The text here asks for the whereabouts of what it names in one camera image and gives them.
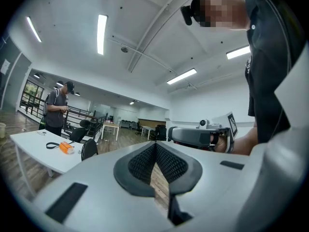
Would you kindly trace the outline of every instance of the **white table legs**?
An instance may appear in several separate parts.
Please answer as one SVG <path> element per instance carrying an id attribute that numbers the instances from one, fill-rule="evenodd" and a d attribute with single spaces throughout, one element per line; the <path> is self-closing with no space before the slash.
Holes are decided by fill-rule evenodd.
<path id="1" fill-rule="evenodd" d="M 117 127 L 116 141 L 118 139 L 118 132 L 119 132 L 119 127 Z"/>
<path id="2" fill-rule="evenodd" d="M 50 168 L 47 168 L 47 172 L 48 172 L 49 177 L 53 177 L 54 176 L 54 173 L 53 173 L 53 171 Z"/>
<path id="3" fill-rule="evenodd" d="M 103 125 L 103 127 L 102 127 L 102 135 L 101 135 L 101 140 L 103 139 L 103 132 L 104 132 L 104 128 L 105 128 L 105 126 Z"/>
<path id="4" fill-rule="evenodd" d="M 30 193 L 32 194 L 33 197 L 36 196 L 36 193 L 34 191 L 34 189 L 32 188 L 32 185 L 28 179 L 28 176 L 27 176 L 27 172 L 26 172 L 26 169 L 25 169 L 25 165 L 24 165 L 24 162 L 23 160 L 21 159 L 21 155 L 20 155 L 20 149 L 17 147 L 17 145 L 15 145 L 15 151 L 16 151 L 16 154 L 17 154 L 17 160 L 18 160 L 18 164 L 19 164 L 19 167 L 20 167 L 20 171 L 23 175 L 23 178 L 25 180 L 25 183 L 30 191 Z"/>

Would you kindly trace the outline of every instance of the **man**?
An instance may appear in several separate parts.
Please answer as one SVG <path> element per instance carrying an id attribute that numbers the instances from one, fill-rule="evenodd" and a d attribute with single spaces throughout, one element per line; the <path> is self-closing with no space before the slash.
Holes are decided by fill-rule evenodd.
<path id="1" fill-rule="evenodd" d="M 67 82 L 62 88 L 53 90 L 47 99 L 47 114 L 46 114 L 46 130 L 53 134 L 61 136 L 61 129 L 63 125 L 63 114 L 68 111 L 67 94 L 74 94 L 74 83 Z"/>
<path id="2" fill-rule="evenodd" d="M 235 140 L 232 153 L 249 155 L 255 145 L 268 142 L 290 127 L 274 94 L 287 76 L 287 48 L 282 29 L 265 0 L 199 0 L 199 6 L 200 25 L 247 31 L 251 50 L 245 69 L 250 90 L 248 115 L 255 117 L 255 123 L 247 135 Z M 284 11 L 282 4 L 276 6 L 281 8 L 280 12 Z M 283 18 L 292 46 L 292 66 L 305 42 L 293 19 Z M 219 137 L 215 150 L 225 152 L 224 137 Z"/>

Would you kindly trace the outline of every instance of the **white table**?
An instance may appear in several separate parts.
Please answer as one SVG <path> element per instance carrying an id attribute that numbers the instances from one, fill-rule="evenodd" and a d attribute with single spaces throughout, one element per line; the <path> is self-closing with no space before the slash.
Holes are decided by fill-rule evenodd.
<path id="1" fill-rule="evenodd" d="M 119 125 L 116 125 L 116 124 L 113 124 L 113 123 L 104 122 L 103 123 L 103 130 L 102 130 L 101 139 L 103 139 L 103 133 L 104 133 L 104 128 L 105 127 L 113 127 L 114 128 L 114 134 L 113 135 L 115 135 L 115 130 L 117 128 L 117 134 L 116 134 L 116 141 L 117 141 L 117 139 L 118 139 L 118 132 L 119 132 Z"/>
<path id="2" fill-rule="evenodd" d="M 141 135 L 142 136 L 145 134 L 146 130 L 148 130 L 147 140 L 149 140 L 150 131 L 155 131 L 155 128 L 151 128 L 151 127 L 148 127 L 148 126 L 141 126 Z"/>
<path id="3" fill-rule="evenodd" d="M 52 134 L 47 130 L 37 130 L 15 134 L 11 135 L 10 138 L 15 143 L 15 150 L 20 170 L 28 189 L 33 196 L 35 196 L 36 193 L 28 179 L 20 150 L 25 152 L 40 164 L 46 166 L 50 177 L 53 176 L 52 170 L 63 174 L 75 167 L 78 163 L 82 162 L 81 154 L 78 154 L 78 151 L 82 150 L 82 144 L 72 143 L 71 145 L 74 146 L 74 153 L 70 155 L 63 153 L 59 148 L 47 149 L 46 144 L 49 142 L 58 144 L 61 142 L 70 142 L 69 140 Z"/>

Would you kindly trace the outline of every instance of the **mesh padding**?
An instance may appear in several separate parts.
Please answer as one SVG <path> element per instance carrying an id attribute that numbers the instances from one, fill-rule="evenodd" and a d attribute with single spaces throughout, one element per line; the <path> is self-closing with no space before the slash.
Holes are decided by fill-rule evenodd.
<path id="1" fill-rule="evenodd" d="M 188 164 L 184 160 L 173 155 L 160 145 L 156 145 L 156 163 L 168 183 L 178 179 L 188 169 Z"/>
<path id="2" fill-rule="evenodd" d="M 151 173 L 155 165 L 155 145 L 142 151 L 129 161 L 130 173 L 146 184 L 150 184 Z"/>

